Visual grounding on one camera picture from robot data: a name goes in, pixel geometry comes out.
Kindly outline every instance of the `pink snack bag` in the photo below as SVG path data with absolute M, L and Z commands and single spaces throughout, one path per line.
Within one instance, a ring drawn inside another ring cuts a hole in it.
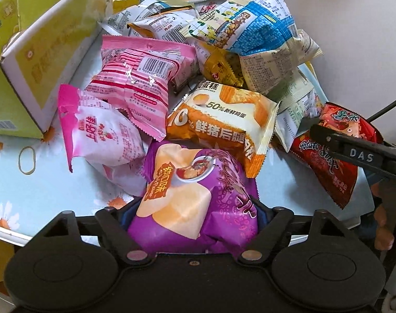
M 85 89 L 116 107 L 138 128 L 166 136 L 168 82 L 177 85 L 197 67 L 192 46 L 171 41 L 103 35 L 103 69 Z
M 142 196 L 145 151 L 130 120 L 105 101 L 70 85 L 60 85 L 58 109 L 69 170 L 72 158 L 82 156 L 129 194 Z

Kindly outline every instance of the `light blue tablecloth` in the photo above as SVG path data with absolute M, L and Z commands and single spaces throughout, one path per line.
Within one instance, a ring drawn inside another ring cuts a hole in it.
M 100 71 L 100 47 L 101 35 L 71 84 L 85 88 Z M 315 77 L 305 65 L 301 70 L 325 101 Z M 74 172 L 70 173 L 57 117 L 43 140 L 0 136 L 0 239 L 22 245 L 63 210 L 71 209 L 78 216 L 92 215 L 105 206 L 120 208 L 132 199 L 83 158 L 75 158 L 72 165 Z M 34 172 L 27 173 L 34 167 Z M 310 215 L 315 209 L 325 208 L 339 219 L 349 219 L 373 210 L 368 205 L 373 203 L 363 172 L 359 173 L 351 202 L 342 211 L 312 170 L 274 150 L 270 151 L 257 182 L 263 203 L 270 207 L 285 206 L 296 214 Z

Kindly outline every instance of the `metal bolt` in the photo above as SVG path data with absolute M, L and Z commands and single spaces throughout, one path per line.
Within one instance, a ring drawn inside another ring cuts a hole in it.
M 241 253 L 241 257 L 248 261 L 257 261 L 262 258 L 262 253 L 254 250 L 247 250 Z
M 141 261 L 146 258 L 147 258 L 147 253 L 142 250 L 136 250 L 127 253 L 127 259 L 131 261 Z

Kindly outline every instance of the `white wall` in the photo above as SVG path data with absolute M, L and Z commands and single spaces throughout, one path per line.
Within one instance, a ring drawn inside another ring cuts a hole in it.
M 313 60 L 330 101 L 369 117 L 396 99 L 396 0 L 285 0 L 322 48 Z M 396 144 L 396 108 L 373 123 Z

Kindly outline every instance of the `purple snack bag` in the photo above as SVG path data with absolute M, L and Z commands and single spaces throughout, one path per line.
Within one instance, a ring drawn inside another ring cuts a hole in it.
M 153 142 L 144 174 L 149 185 L 128 234 L 146 252 L 237 256 L 257 235 L 256 181 L 228 152 Z

